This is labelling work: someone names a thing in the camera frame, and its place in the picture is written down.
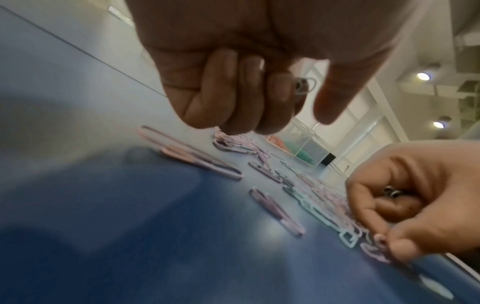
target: recessed light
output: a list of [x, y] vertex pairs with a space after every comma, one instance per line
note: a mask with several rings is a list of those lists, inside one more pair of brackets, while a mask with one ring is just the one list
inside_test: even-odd
[[440, 121], [434, 121], [433, 126], [436, 127], [436, 128], [439, 128], [439, 129], [443, 129], [445, 127], [445, 125], [443, 123], [441, 123]]
[[427, 73], [418, 73], [416, 76], [420, 80], [424, 80], [424, 81], [430, 80], [430, 75]]

